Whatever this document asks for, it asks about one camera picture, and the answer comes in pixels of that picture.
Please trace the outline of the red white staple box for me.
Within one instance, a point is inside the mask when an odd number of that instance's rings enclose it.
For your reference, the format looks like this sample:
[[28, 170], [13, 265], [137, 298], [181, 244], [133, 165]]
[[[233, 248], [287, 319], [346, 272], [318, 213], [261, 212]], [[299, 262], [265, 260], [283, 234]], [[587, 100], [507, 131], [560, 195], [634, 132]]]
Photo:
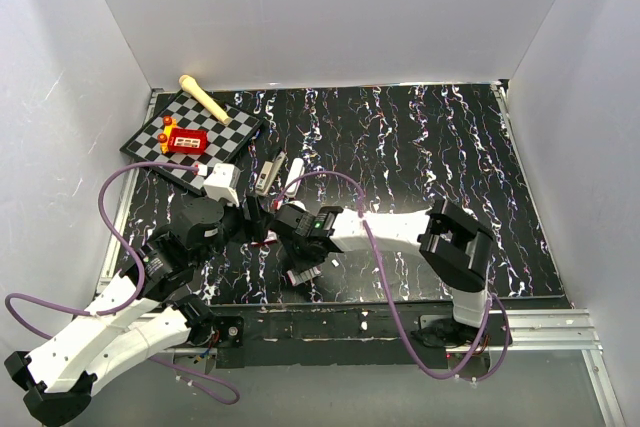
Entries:
[[258, 241], [258, 242], [252, 242], [251, 245], [253, 247], [261, 247], [261, 246], [266, 246], [266, 245], [276, 243], [277, 241], [278, 241], [277, 234], [275, 232], [269, 231], [264, 240]]

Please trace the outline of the staple box tray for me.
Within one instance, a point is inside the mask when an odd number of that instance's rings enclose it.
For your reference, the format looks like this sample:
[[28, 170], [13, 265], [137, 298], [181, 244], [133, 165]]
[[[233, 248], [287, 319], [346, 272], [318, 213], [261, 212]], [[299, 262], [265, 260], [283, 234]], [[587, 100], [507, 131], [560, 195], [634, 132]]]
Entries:
[[302, 272], [295, 272], [293, 270], [289, 270], [287, 272], [287, 277], [289, 278], [292, 286], [298, 286], [305, 282], [309, 282], [320, 275], [321, 271], [317, 267], [313, 267]]

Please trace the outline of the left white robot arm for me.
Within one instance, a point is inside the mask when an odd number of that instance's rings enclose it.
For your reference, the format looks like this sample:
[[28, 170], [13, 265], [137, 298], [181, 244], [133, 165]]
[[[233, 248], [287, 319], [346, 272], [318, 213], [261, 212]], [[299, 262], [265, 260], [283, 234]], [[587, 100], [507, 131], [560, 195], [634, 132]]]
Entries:
[[6, 358], [4, 366], [24, 391], [31, 416], [45, 426], [63, 426], [133, 366], [168, 347], [208, 343], [219, 333], [220, 320], [197, 295], [175, 300], [173, 294], [228, 243], [264, 240], [272, 219], [254, 195], [240, 206], [206, 197], [189, 202], [83, 314], [41, 346]]

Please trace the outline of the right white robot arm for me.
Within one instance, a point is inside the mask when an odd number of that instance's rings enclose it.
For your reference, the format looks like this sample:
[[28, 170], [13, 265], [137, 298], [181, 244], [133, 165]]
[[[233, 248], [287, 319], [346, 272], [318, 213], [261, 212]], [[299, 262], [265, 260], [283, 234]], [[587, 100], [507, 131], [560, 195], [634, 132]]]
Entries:
[[276, 212], [269, 229], [304, 270], [322, 264], [331, 253], [367, 249], [422, 257], [451, 290], [454, 336], [471, 345], [489, 331], [486, 270], [494, 236], [448, 200], [400, 214], [359, 214], [338, 206], [312, 214], [288, 203]]

